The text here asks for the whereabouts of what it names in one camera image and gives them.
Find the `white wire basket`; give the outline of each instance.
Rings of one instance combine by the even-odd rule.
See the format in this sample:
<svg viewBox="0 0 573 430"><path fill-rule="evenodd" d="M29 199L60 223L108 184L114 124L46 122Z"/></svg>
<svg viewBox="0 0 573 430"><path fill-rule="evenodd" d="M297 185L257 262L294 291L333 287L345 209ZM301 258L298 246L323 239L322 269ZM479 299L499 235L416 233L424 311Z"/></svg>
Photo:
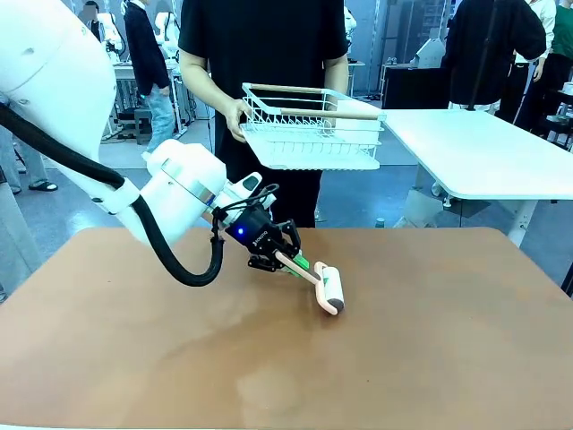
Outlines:
<svg viewBox="0 0 573 430"><path fill-rule="evenodd" d="M333 90L252 83L244 83L243 90L251 112L241 126L263 166L282 170L380 168L375 157L386 119L380 109ZM275 97L259 97L254 91Z"/></svg>

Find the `green shirt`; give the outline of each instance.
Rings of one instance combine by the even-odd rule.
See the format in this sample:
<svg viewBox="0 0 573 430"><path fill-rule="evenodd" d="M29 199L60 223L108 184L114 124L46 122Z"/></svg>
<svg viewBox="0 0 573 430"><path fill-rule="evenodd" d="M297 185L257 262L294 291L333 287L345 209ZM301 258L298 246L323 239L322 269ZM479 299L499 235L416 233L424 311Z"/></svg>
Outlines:
<svg viewBox="0 0 573 430"><path fill-rule="evenodd" d="M573 60L573 9L563 6L557 7L555 16L555 40L553 41L553 53L566 56Z"/></svg>

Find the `black jacket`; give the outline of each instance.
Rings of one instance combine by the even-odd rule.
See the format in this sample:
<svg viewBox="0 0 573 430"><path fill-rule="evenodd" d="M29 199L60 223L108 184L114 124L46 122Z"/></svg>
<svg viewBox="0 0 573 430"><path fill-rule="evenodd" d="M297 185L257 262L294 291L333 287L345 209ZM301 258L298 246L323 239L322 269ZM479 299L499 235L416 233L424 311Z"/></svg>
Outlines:
<svg viewBox="0 0 573 430"><path fill-rule="evenodd" d="M170 82L165 59L147 14L138 5L129 3L124 20L127 45L140 93L149 96L154 83L159 88L168 87Z"/></svg>
<svg viewBox="0 0 573 430"><path fill-rule="evenodd" d="M547 48L545 29L524 0L464 0L450 25L441 64L452 73L449 100L453 103L470 104L494 1L497 11L492 42L476 105L489 105L501 99L514 50L534 60Z"/></svg>

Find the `black pants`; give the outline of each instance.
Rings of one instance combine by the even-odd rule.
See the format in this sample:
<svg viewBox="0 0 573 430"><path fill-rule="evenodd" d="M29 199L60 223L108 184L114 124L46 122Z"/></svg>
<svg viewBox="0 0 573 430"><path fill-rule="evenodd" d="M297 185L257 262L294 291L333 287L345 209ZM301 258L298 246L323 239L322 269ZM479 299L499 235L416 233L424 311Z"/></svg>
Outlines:
<svg viewBox="0 0 573 430"><path fill-rule="evenodd" d="M516 126L536 135L545 135L547 130L540 126L542 118L555 115L560 102L554 91L561 90L569 80L573 60L559 54L549 54L543 76L532 82L517 116Z"/></svg>
<svg viewBox="0 0 573 430"><path fill-rule="evenodd" d="M526 92L529 77L529 63L513 64L503 94L501 95L500 110L495 113L498 118L513 124L516 120L519 106Z"/></svg>
<svg viewBox="0 0 573 430"><path fill-rule="evenodd" d="M314 209L321 190L321 171L265 168L247 143L237 142L227 133L216 153L227 165L227 178L231 182L257 172L262 176L261 186L278 184L277 201L270 207L275 222L292 219L297 227L315 227Z"/></svg>

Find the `white tabletop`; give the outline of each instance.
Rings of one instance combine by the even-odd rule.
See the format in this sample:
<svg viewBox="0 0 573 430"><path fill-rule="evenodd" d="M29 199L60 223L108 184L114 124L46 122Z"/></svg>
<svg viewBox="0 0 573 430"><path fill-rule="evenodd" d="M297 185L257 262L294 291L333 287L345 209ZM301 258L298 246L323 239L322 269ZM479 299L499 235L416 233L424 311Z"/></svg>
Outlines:
<svg viewBox="0 0 573 430"><path fill-rule="evenodd" d="M386 126L446 192L573 200L573 154L484 112L386 110Z"/></svg>

